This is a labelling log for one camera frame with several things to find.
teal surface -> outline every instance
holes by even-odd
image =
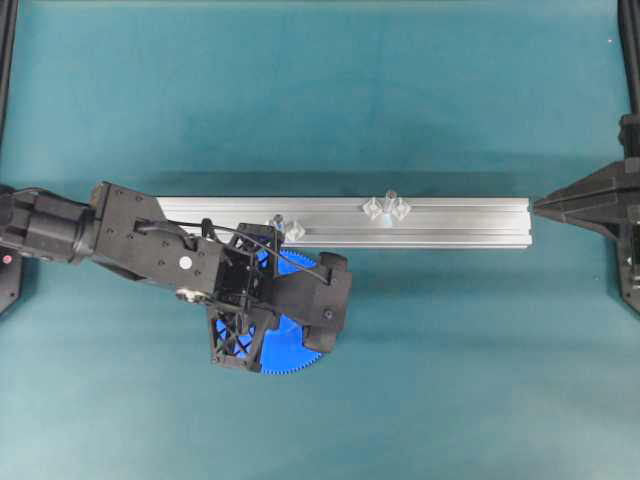
[[[21,3],[0,180],[155,194],[542,196],[621,158],[614,0]],[[29,264],[2,479],[637,479],[640,323],[601,237],[348,252],[334,353],[209,364],[204,312]]]

screw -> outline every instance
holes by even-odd
[[[180,265],[180,268],[183,270],[189,270],[191,265],[193,265],[193,260],[185,255],[184,257],[180,257],[178,265]]]

blue gear teeth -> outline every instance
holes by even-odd
[[[305,268],[313,268],[316,262],[301,253],[281,250],[280,254]],[[291,263],[278,259],[278,272],[290,275],[298,271]],[[285,375],[294,373],[316,362],[322,353],[314,352],[302,345],[302,327],[286,315],[280,315],[280,327],[267,330],[262,345],[260,373],[267,375]]]

